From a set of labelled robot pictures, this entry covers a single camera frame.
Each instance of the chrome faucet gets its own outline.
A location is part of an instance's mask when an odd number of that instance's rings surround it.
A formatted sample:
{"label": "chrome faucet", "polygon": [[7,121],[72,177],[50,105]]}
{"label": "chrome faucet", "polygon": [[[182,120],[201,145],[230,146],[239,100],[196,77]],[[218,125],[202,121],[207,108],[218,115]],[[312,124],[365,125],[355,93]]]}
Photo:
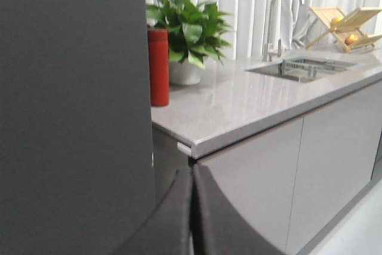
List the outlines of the chrome faucet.
{"label": "chrome faucet", "polygon": [[[267,33],[267,38],[265,39],[265,44],[263,47],[263,61],[272,61],[272,56],[277,55],[278,57],[281,56],[281,39],[279,39],[278,42],[278,51],[274,52],[272,51],[272,44],[270,43],[270,22],[272,19],[272,10],[273,6],[275,5],[276,0],[270,0],[270,7],[269,7],[269,21],[268,21],[268,33]],[[300,0],[300,4],[304,5],[305,0]]]}

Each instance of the sink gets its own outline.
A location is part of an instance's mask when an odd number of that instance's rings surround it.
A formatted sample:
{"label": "sink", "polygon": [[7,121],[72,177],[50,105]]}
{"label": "sink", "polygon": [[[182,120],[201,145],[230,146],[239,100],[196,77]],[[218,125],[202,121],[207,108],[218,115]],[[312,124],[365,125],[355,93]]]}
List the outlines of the sink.
{"label": "sink", "polygon": [[354,65],[355,63],[331,59],[298,57],[285,59],[282,63],[248,69],[247,71],[307,83],[328,75],[344,72]]}

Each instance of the red thermos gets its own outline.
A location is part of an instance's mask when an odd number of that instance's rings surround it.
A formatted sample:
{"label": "red thermos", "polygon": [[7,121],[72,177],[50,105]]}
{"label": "red thermos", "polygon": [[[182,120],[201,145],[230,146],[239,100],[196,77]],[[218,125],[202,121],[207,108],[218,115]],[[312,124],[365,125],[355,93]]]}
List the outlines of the red thermos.
{"label": "red thermos", "polygon": [[166,29],[149,29],[150,93],[152,106],[166,106],[168,88],[168,41]]}

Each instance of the white pot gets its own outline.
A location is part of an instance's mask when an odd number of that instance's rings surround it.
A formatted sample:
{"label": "white pot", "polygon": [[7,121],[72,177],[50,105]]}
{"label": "white pot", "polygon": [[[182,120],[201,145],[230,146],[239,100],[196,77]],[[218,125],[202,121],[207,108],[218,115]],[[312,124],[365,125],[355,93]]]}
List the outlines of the white pot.
{"label": "white pot", "polygon": [[177,85],[195,85],[201,81],[201,70],[194,64],[184,61],[168,63],[170,83]]}

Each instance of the kitchen counter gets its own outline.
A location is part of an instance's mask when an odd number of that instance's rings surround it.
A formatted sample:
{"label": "kitchen counter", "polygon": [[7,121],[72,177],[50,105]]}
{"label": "kitchen counter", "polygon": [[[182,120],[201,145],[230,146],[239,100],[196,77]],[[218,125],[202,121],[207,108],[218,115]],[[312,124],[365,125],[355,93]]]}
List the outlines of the kitchen counter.
{"label": "kitchen counter", "polygon": [[256,58],[207,61],[195,86],[170,86],[170,104],[152,107],[153,126],[175,138],[198,159],[382,79],[382,48],[351,54],[333,45],[292,50],[283,58],[309,56],[357,63],[309,83],[247,72]]}

